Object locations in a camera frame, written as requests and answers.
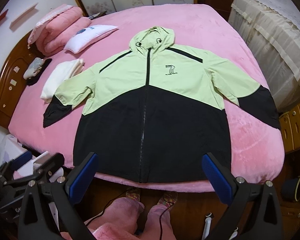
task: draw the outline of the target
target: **blue gripper pad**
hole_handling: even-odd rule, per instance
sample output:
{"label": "blue gripper pad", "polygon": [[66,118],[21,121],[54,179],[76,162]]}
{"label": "blue gripper pad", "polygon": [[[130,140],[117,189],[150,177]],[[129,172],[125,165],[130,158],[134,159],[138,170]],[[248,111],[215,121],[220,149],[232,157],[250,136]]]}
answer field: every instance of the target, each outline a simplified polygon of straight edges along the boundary
{"label": "blue gripper pad", "polygon": [[23,165],[25,165],[29,160],[32,158],[32,153],[26,151],[25,153],[21,154],[17,158],[11,161],[10,168],[13,171],[20,169]]}
{"label": "blue gripper pad", "polygon": [[66,193],[71,205],[80,203],[98,169],[98,155],[90,152],[68,175]]}
{"label": "blue gripper pad", "polygon": [[232,187],[207,154],[202,156],[202,170],[206,174],[220,201],[230,206],[233,200]]}

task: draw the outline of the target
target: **black cable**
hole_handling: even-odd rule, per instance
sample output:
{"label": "black cable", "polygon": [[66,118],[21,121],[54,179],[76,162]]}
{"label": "black cable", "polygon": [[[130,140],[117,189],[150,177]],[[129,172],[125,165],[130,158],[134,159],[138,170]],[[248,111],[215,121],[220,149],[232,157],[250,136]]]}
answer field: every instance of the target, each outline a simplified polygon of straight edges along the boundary
{"label": "black cable", "polygon": [[125,190],[124,192],[122,192],[122,193],[121,193],[120,195],[118,195],[117,197],[115,197],[115,198],[109,200],[109,202],[105,205],[105,207],[104,207],[102,213],[101,213],[100,215],[96,215],[96,216],[94,216],[93,218],[91,218],[91,220],[86,224],[86,226],[88,226],[88,225],[89,225],[93,220],[95,220],[96,218],[101,217],[101,216],[104,214],[104,212],[105,212],[107,206],[110,204],[111,201],[117,199],[117,198],[120,197],[123,193],[126,193],[127,191],[132,190],[132,189],[133,189],[133,188],[129,188],[129,189]]}
{"label": "black cable", "polygon": [[166,201],[164,197],[163,197],[163,200],[164,200],[166,203],[170,203],[170,204],[172,204],[172,205],[171,205],[170,207],[168,207],[165,211],[163,211],[162,214],[161,214],[160,217],[159,217],[159,223],[160,223],[160,238],[159,238],[159,240],[162,240],[162,233],[163,233],[163,230],[162,230],[162,223],[161,223],[161,218],[162,218],[163,214],[164,214],[169,208],[171,208],[171,207],[175,204],[175,203]]}

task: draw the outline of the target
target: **jacket logo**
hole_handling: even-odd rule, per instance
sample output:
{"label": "jacket logo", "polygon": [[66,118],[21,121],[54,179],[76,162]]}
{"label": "jacket logo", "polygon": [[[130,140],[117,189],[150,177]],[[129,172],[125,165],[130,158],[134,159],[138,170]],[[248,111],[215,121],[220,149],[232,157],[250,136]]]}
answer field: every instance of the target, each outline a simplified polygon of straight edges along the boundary
{"label": "jacket logo", "polygon": [[178,72],[174,73],[174,69],[176,68],[174,65],[166,65],[166,68],[170,68],[169,74],[166,74],[166,75],[178,74]]}

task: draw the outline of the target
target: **light green fabric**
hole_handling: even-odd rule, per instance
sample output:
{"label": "light green fabric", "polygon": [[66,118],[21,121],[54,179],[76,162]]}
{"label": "light green fabric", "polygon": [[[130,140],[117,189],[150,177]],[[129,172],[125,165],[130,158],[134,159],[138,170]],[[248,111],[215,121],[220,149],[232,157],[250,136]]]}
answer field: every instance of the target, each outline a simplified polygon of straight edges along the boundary
{"label": "light green fabric", "polygon": [[[238,98],[252,94],[260,86],[227,59],[207,50],[174,44],[174,32],[170,29],[155,26],[142,31],[135,35],[129,47],[129,50],[96,63],[64,81],[55,96],[63,105],[72,105],[72,108],[88,97],[82,114],[94,112],[117,96],[146,84],[149,48],[149,85],[220,110],[224,109],[222,95],[239,105]],[[189,53],[202,59],[202,62],[167,49],[169,47]],[[116,60],[130,50],[131,53]]]}

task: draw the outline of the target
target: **jacket hood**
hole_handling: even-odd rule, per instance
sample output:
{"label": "jacket hood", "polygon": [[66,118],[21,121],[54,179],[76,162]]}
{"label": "jacket hood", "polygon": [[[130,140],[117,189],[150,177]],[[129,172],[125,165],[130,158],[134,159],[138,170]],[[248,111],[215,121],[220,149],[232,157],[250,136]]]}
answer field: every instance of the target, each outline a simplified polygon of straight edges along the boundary
{"label": "jacket hood", "polygon": [[137,33],[129,43],[130,50],[146,55],[148,49],[153,53],[163,51],[174,44],[174,31],[171,29],[154,26]]}

